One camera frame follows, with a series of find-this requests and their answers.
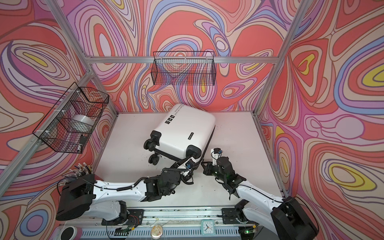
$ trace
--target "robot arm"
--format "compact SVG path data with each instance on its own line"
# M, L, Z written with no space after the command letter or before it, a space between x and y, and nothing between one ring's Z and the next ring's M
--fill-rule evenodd
M143 177L135 183L110 183L95 180L87 174L65 185L61 192L56 220L66 221L80 216L100 217L108 225L124 223L126 203L155 201L174 193L180 184L181 173L187 169L163 169L160 175Z
M252 185L235 173L227 157L220 157L219 148L212 149L212 162L202 162L205 175L212 175L229 194L242 198L236 206L240 222L254 221L287 240L312 240L318 229L295 198L283 199Z

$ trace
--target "suitcase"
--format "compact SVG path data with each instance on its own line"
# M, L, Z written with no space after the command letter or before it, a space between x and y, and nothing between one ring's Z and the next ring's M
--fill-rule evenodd
M148 162L156 165L159 155L179 163L187 157L194 157L199 161L193 167L197 169L214 129L215 117L211 113L176 104L144 143L144 149L155 152Z

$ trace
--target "wall-mounted basket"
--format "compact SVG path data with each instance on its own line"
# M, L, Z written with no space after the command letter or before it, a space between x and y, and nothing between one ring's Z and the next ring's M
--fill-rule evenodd
M156 51L153 56L154 85L215 85L213 51Z
M36 130L49 112L33 134L55 152L82 153L108 102L107 93L77 86L64 107L55 110L58 114L48 127Z

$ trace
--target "square alarm clock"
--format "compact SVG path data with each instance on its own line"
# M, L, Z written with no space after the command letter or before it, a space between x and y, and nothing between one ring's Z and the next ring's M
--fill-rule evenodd
M201 233L203 235L214 235L215 234L215 222L213 220L201 221Z

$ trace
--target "colorful wallpaper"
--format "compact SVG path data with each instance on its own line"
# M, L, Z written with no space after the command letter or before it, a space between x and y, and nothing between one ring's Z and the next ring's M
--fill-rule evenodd
M0 174L31 137L40 119L85 71L43 0L0 2ZM73 164L92 164L111 126L102 120L82 154L42 145L0 198L0 240L48 239L60 175Z
M261 50L276 56L299 2L73 0L60 4L90 56L152 56L153 51L180 46L214 50L217 56L253 56Z
M318 239L384 239L384 1L315 0L258 112Z
M272 64L228 64L215 86L153 85L151 64L98 63L93 69L119 112L169 111L184 103L207 111L250 111Z
M217 56L276 56L298 2L66 1L62 10L90 56L152 56L212 50ZM151 64L94 64L118 111L253 110L271 64L217 64L213 86L153 86Z
M74 168L73 165L83 162L92 165L112 119L107 107L82 154L53 152L46 145L39 148L0 198L0 240L52 238L60 224L55 220L59 203L57 181L69 168Z

